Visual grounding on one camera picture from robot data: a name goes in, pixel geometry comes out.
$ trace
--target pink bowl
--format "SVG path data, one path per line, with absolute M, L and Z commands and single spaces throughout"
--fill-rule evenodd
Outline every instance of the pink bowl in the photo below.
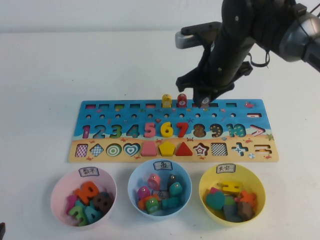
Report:
M 77 227 L 77 221 L 66 214 L 68 205 L 67 197 L 72 195 L 74 190 L 81 187 L 85 182 L 92 181 L 100 192 L 108 192 L 113 199 L 110 210 L 99 221 L 93 224 L 82 226 L 83 228 L 94 228 L 110 217 L 117 199 L 117 186 L 112 176 L 98 167 L 82 167 L 61 178 L 55 185 L 51 195 L 51 211 L 53 215 L 65 225 Z

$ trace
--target yellow bowl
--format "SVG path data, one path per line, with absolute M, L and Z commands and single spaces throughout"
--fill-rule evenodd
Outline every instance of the yellow bowl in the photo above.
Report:
M 249 221 L 230 222 L 225 220 L 221 211 L 214 210 L 206 204 L 206 196 L 212 187 L 222 190 L 222 182 L 241 183 L 240 191 L 246 190 L 248 193 L 256 194 L 256 207 L 254 208 L 254 217 Z M 266 203 L 265 188 L 259 178 L 244 166 L 227 163 L 213 166 L 207 170 L 201 177 L 199 183 L 199 195 L 206 213 L 217 223 L 226 227 L 235 227 L 248 223 L 255 219 L 263 210 Z

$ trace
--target plastic bowl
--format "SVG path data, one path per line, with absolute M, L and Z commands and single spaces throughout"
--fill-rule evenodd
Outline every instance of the plastic bowl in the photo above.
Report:
M 108 192 L 113 199 L 113 204 L 110 210 L 98 221 L 85 225 L 76 226 L 77 222 L 72 216 L 66 214 L 68 205 L 67 197 L 72 195 L 74 190 L 81 188 L 85 182 L 92 181 L 100 192 Z M 98 167 L 82 167 L 79 170 L 73 171 L 62 177 L 55 185 L 51 195 L 51 211 L 53 215 L 63 224 L 82 229 L 90 229 L 101 224 L 104 220 L 110 217 L 110 214 L 115 206 L 117 199 L 117 186 L 112 176 Z
M 183 192 L 181 195 L 181 206 L 168 210 L 158 210 L 152 214 L 142 211 L 138 208 L 139 197 L 137 191 L 142 186 L 148 186 L 150 174 L 157 174 L 161 178 L 160 190 L 167 190 L 167 183 L 170 174 L 176 175 L 177 181 L 180 182 Z M 189 174 L 178 163 L 167 159 L 153 159 L 142 163 L 130 176 L 128 182 L 128 195 L 132 205 L 139 213 L 155 221 L 164 220 L 178 214 L 188 203 L 192 192 L 192 183 Z
M 256 207 L 252 219 L 243 222 L 230 222 L 225 220 L 221 211 L 214 210 L 206 204 L 206 196 L 212 187 L 222 189 L 222 182 L 231 181 L 242 183 L 240 190 L 246 190 L 248 193 L 256 194 Z M 206 213 L 217 223 L 226 227 L 235 227 L 254 220 L 263 210 L 266 203 L 265 188 L 259 178 L 244 166 L 227 163 L 215 165 L 207 170 L 201 177 L 199 183 L 199 196 Z

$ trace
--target white wall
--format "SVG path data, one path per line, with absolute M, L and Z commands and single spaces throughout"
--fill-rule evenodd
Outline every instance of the white wall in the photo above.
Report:
M 220 21 L 222 1 L 0 0 L 0 33 L 179 30 Z

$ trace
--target blue bowl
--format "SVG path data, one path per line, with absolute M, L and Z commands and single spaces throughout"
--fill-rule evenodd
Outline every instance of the blue bowl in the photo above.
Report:
M 181 195 L 181 205 L 177 208 L 168 210 L 158 210 L 152 214 L 142 211 L 138 208 L 139 197 L 137 191 L 142 186 L 148 186 L 150 174 L 157 174 L 161 178 L 160 190 L 167 190 L 169 175 L 176 175 L 177 181 L 180 182 L 183 192 Z M 142 163 L 130 176 L 128 182 L 128 195 L 132 205 L 142 215 L 152 220 L 164 220 L 179 213 L 189 202 L 192 192 L 192 183 L 186 170 L 174 161 L 167 159 L 153 159 Z

